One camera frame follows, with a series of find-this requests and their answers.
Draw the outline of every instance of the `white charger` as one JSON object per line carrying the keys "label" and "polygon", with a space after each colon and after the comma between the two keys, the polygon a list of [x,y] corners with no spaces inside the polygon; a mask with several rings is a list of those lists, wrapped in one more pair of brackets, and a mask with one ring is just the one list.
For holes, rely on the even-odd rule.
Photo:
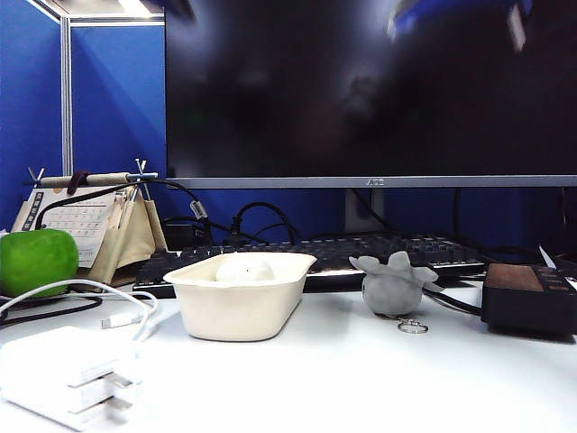
{"label": "white charger", "polygon": [[8,342],[0,349],[2,397],[81,431],[129,409],[142,378],[135,343],[77,327]]}

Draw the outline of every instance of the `green apple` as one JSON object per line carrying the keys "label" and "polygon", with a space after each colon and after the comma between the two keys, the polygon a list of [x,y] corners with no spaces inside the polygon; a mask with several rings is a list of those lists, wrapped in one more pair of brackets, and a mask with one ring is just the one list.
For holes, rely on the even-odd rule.
{"label": "green apple", "polygon": [[[0,238],[0,292],[19,296],[44,284],[73,278],[78,270],[78,248],[71,235],[44,228],[14,232]],[[54,296],[67,286],[33,295]]]}

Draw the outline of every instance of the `gray toy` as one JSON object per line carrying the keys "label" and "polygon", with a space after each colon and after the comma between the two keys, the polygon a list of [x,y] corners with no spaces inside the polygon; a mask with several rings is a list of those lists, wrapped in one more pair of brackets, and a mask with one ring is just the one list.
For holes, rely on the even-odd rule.
{"label": "gray toy", "polygon": [[432,291],[443,288],[433,284],[439,276],[429,268],[411,266],[408,254],[399,251],[389,257],[389,264],[364,255],[351,264],[367,275],[362,280],[362,298],[373,312],[389,317],[408,314],[421,302],[423,287]]}

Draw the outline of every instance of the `black keyboard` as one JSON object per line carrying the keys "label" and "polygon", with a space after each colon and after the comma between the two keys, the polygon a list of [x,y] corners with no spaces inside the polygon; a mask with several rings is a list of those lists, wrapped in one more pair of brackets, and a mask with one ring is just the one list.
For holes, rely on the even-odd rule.
{"label": "black keyboard", "polygon": [[163,280],[170,271],[223,253],[280,252],[306,253],[317,258],[309,270],[305,292],[357,291],[361,289],[364,273],[351,266],[349,256],[371,255],[386,263],[389,256],[397,251],[406,251],[413,266],[428,266],[440,277],[473,275],[482,272],[485,267],[476,250],[443,237],[346,236],[303,241],[297,245],[199,246],[185,248],[180,254],[158,252],[137,272],[134,289],[148,291],[158,298],[174,298],[172,285]]}

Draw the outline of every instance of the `black box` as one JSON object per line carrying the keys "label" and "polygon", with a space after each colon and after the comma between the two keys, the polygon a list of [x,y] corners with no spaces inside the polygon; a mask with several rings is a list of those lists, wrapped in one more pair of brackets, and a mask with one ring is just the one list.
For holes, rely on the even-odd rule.
{"label": "black box", "polygon": [[556,334],[577,334],[577,291],[556,269],[492,263],[481,320]]}

